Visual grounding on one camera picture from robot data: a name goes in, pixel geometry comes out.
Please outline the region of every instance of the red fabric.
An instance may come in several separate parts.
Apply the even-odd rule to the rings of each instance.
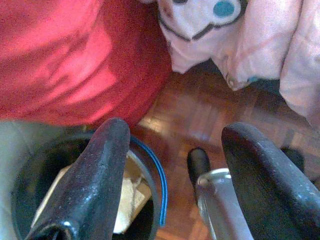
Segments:
[[[135,124],[171,65],[154,6],[138,0],[0,2],[0,118]]]

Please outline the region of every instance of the parquet floor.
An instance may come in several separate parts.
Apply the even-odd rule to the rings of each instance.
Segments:
[[[320,136],[307,121],[272,93],[252,87],[232,92],[219,74],[196,69],[173,73],[153,107],[131,130],[160,158],[169,189],[166,227],[157,240],[210,240],[189,182],[186,156],[204,148],[212,168],[226,167],[221,132],[232,122],[255,125],[277,146],[292,146],[305,156],[305,174],[320,175]]]

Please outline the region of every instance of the blue dot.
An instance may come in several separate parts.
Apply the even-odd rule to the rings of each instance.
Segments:
[[[219,1],[213,8],[213,13],[220,18],[230,16],[234,11],[235,6],[229,1]]]

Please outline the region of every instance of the gray fabric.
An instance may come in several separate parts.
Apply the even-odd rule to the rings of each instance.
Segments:
[[[38,123],[0,122],[0,240],[15,240],[11,219],[11,191],[21,167],[44,143],[70,128]]]

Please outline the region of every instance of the cartoon face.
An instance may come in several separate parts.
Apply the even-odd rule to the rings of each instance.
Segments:
[[[246,0],[158,0],[159,22],[185,41],[198,40],[213,28],[234,23]]]

